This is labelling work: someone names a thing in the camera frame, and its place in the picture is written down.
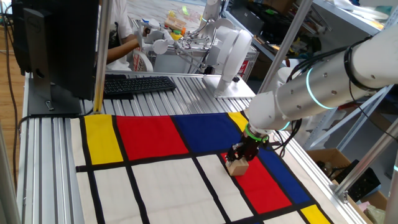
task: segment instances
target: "red square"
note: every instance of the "red square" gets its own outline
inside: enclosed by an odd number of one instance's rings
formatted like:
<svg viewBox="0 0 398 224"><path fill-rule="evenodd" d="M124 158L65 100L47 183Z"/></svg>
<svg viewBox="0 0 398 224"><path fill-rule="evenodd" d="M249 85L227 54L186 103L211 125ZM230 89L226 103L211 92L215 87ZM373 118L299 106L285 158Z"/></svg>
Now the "red square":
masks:
<svg viewBox="0 0 398 224"><path fill-rule="evenodd" d="M169 116L117 116L129 160L188 153Z"/></svg>
<svg viewBox="0 0 398 224"><path fill-rule="evenodd" d="M236 178L259 214L292 205L257 157L249 162L249 168L244 175L231 178Z"/></svg>

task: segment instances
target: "yellow rectangle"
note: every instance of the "yellow rectangle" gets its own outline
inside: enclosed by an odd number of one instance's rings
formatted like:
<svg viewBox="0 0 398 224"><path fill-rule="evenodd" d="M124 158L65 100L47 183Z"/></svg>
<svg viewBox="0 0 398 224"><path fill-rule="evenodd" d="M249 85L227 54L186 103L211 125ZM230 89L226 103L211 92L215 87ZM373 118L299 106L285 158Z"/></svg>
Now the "yellow rectangle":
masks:
<svg viewBox="0 0 398 224"><path fill-rule="evenodd" d="M322 212L319 211L316 205L303 208L301 209L301 212L311 224L330 224L330 222L323 216Z"/></svg>
<svg viewBox="0 0 398 224"><path fill-rule="evenodd" d="M122 162L118 140L112 125L112 116L99 114L85 116L86 135L91 163Z"/></svg>
<svg viewBox="0 0 398 224"><path fill-rule="evenodd" d="M243 132L246 125L248 124L247 119L241 114L241 112L230 112L228 116L235 122L236 125L241 129Z"/></svg>

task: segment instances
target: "keyboard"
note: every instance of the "keyboard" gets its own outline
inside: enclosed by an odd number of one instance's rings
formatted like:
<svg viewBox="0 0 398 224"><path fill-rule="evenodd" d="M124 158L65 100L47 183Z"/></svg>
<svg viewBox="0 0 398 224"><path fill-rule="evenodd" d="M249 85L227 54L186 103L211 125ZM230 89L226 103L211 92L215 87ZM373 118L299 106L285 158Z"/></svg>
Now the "keyboard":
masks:
<svg viewBox="0 0 398 224"><path fill-rule="evenodd" d="M147 93L161 90L174 90L175 84L169 77L144 77L127 79L106 79L104 93Z"/></svg>

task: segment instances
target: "cable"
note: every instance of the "cable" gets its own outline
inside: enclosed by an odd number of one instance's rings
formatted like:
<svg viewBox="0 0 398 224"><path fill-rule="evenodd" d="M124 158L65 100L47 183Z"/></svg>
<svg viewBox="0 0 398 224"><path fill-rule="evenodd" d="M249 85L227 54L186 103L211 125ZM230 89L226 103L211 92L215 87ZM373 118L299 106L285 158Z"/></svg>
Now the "cable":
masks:
<svg viewBox="0 0 398 224"><path fill-rule="evenodd" d="M21 126L22 123L30 118L82 118L84 116L88 116L90 115L92 112L94 111L94 108L89 110L89 112L85 113L85 114L81 114L81 115L74 115L74 116L70 116L70 115L28 115L23 117L19 122L18 122L18 132L19 134L21 134Z"/></svg>
<svg viewBox="0 0 398 224"><path fill-rule="evenodd" d="M329 57L332 56L334 54L340 53L344 50L346 50L348 48L348 46L346 47L340 47L338 49L335 50L331 50L329 52L325 52L323 54L314 56L312 58L306 59L302 62L300 62L298 65L296 65L296 67L293 68L292 72L290 73L289 77L286 79L286 83L291 81L293 79L293 75L298 72L299 70L305 68L305 67L311 67L314 63L317 63L319 60L322 60L325 57ZM305 72L306 69L302 70L297 76L301 75L303 72Z"/></svg>
<svg viewBox="0 0 398 224"><path fill-rule="evenodd" d="M282 148L279 152L279 157L284 157L285 156L285 152L286 152L286 146L289 144L289 142L294 138L294 136L298 133L298 131L300 130L301 124L302 124L302 119L296 120L296 121L292 121L290 122L292 125L292 132L290 134L290 136L286 139L286 141L283 141L282 136L280 135L279 131L276 131L276 133L278 134L280 141L281 141L281 145L276 147L275 149L267 149L266 147L264 147L263 142L260 143L260 146L262 146L262 148L265 151L271 151L271 152L275 152L276 150Z"/></svg>
<svg viewBox="0 0 398 224"><path fill-rule="evenodd" d="M2 15L2 23L4 26L4 38L6 41L6 60L7 60L7 77L8 77L8 86L10 89L10 94L11 94L11 100L12 100L12 105L14 107L14 144L13 144L13 152L12 152L12 160L14 161L12 168L14 169L14 187L15 190L17 191L17 172L16 172L16 148L17 148L17 135L18 135L18 110L17 110L17 103L15 101L14 97L14 91L12 90L12 82L11 82L11 73L10 73L10 55L9 55L9 48L8 48L8 36L7 36L7 24L6 20L4 19L4 13L3 13L3 7L2 3L0 5L0 10L1 10L1 15Z"/></svg>
<svg viewBox="0 0 398 224"><path fill-rule="evenodd" d="M354 96L353 96L353 92L352 92L352 90L351 90L351 81L349 81L348 86L349 86L349 94L351 95L351 98L353 99L353 102L354 102L355 104L358 104L357 101L355 100L355 98L354 98ZM395 141L398 143L398 139L397 139L397 138L395 138L395 137L392 136L390 133L388 133L387 131L385 131L385 130L383 130L382 128L380 128L374 121L372 121L372 120L370 119L370 117L365 113L365 111L362 110L362 108L361 108L360 106L359 106L358 108L359 108L359 110L362 112L362 114L365 115L365 117L367 117L367 119L368 119L373 125L375 125L375 127L377 127L377 128L378 128L380 131L382 131L384 134L390 136L393 140L395 140Z"/></svg>

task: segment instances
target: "computer monitor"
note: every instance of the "computer monitor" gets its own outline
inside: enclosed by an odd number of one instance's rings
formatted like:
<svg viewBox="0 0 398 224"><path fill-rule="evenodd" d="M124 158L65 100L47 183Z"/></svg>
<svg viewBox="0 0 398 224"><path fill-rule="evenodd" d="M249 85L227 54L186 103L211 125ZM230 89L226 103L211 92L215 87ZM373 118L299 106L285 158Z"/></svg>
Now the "computer monitor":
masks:
<svg viewBox="0 0 398 224"><path fill-rule="evenodd" d="M15 0L14 53L33 73L29 114L79 114L92 100L98 0Z"/></svg>

